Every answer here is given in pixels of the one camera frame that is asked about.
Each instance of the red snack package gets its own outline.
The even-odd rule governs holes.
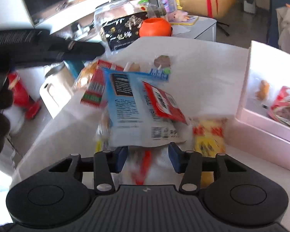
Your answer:
[[[180,121],[187,124],[185,116],[178,108],[174,98],[171,95],[158,89],[157,87],[152,86],[151,84],[146,82],[143,83],[155,113],[159,117],[169,118],[171,120]]]
[[[283,86],[268,115],[282,124],[290,126],[290,88]]]
[[[88,84],[88,87],[81,99],[81,103],[90,104],[95,107],[104,107],[106,105],[106,100],[102,100],[105,88],[104,72],[102,68],[119,71],[124,70],[120,66],[99,59],[96,71]]]

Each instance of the red bottle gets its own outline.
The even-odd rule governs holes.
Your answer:
[[[33,119],[41,109],[39,101],[34,102],[22,85],[18,72],[8,74],[9,89],[13,91],[14,104],[26,110],[25,118]]]

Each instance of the yellow sofa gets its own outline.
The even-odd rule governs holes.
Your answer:
[[[218,9],[216,0],[211,0],[212,17],[219,19],[226,15],[236,0],[217,0],[217,2]],[[180,0],[179,3],[183,10],[187,11],[189,15],[208,16],[207,0]]]

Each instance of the brown gloved hand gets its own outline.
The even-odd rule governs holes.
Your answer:
[[[5,81],[2,90],[0,91],[0,110],[9,108],[13,104],[13,92],[8,89],[9,82]],[[0,152],[3,149],[5,136],[10,130],[10,122],[6,116],[0,113]]]

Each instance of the black package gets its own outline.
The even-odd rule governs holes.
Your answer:
[[[147,12],[139,12],[105,23],[103,30],[110,50],[122,49],[137,40],[139,29],[147,18]]]

